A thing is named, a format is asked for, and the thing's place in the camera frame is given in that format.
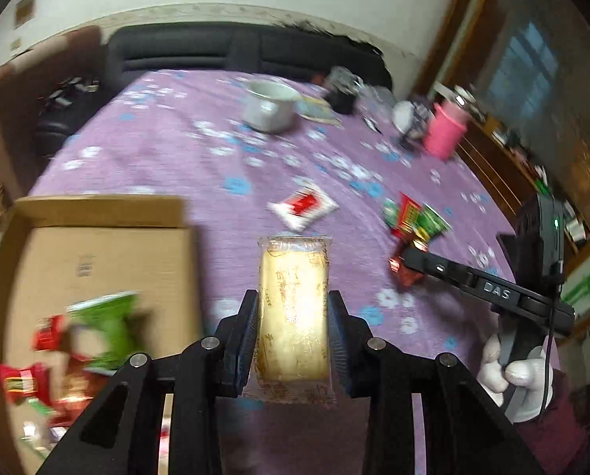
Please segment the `white gloved right hand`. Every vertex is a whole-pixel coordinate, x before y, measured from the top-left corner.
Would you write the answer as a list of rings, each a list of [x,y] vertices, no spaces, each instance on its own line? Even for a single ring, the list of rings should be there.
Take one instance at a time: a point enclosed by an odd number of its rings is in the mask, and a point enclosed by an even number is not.
[[[484,344],[476,379],[499,407],[510,385],[524,389],[524,400],[510,417],[514,424],[530,422],[546,409],[554,396],[552,369],[546,369],[542,348],[534,348],[525,360],[515,360],[505,368],[499,363],[501,342],[496,334]]]

